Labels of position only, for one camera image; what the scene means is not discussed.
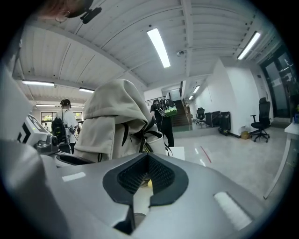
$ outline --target black office chair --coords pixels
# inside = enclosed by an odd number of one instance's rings
[[[267,132],[265,131],[265,129],[269,128],[271,125],[269,119],[270,105],[271,105],[270,102],[268,102],[266,98],[261,98],[260,103],[258,105],[260,109],[260,115],[258,118],[259,122],[256,122],[256,118],[255,118],[256,114],[251,115],[254,120],[254,123],[252,123],[251,126],[259,130],[259,132],[250,135],[251,138],[252,136],[256,135],[256,138],[253,140],[254,142],[256,142],[256,139],[260,137],[265,138],[266,142],[268,142],[268,139],[270,138],[270,135],[268,135]]]
[[[201,125],[201,123],[205,123],[205,120],[204,120],[205,110],[201,107],[201,108],[198,108],[196,112],[197,112],[197,115],[196,115],[197,122],[196,122],[196,124]]]

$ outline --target person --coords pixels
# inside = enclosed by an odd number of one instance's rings
[[[71,147],[71,153],[74,154],[74,147],[77,142],[77,138],[74,135],[74,132],[76,131],[76,128],[79,127],[79,124],[76,121],[74,113],[70,111],[71,108],[70,100],[64,99],[60,102],[60,104],[61,104],[61,111],[58,111],[56,113],[55,118],[58,117],[62,119],[66,129],[68,143]]]
[[[46,129],[47,131],[49,131],[49,127],[48,127],[47,123],[45,123],[45,129]]]
[[[170,117],[163,117],[160,113],[159,100],[155,99],[153,105],[150,107],[150,114],[156,119],[158,130],[167,137],[168,146],[174,147],[174,139],[172,133],[172,122]]]

